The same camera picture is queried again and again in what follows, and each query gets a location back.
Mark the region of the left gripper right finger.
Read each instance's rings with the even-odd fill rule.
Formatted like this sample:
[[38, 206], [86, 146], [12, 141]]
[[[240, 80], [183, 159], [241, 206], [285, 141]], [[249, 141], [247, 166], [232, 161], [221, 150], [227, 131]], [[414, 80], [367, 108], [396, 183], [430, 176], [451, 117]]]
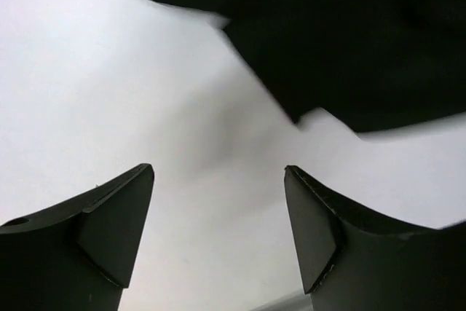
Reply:
[[295, 165], [285, 197], [304, 293], [314, 310], [465, 308], [465, 224], [441, 229], [386, 216]]

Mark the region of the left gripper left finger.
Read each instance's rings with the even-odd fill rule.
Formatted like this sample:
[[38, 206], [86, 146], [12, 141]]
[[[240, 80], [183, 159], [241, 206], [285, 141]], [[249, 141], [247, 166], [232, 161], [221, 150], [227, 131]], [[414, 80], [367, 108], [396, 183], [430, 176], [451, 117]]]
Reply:
[[153, 167], [140, 164], [1, 225], [1, 309], [118, 310], [153, 185]]

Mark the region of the black trousers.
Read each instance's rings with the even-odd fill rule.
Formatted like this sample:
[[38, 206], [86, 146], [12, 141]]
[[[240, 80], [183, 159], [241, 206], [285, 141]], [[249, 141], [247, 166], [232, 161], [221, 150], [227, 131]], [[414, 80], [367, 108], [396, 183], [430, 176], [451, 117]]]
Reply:
[[152, 0], [213, 12], [288, 118], [356, 133], [465, 111], [465, 0]]

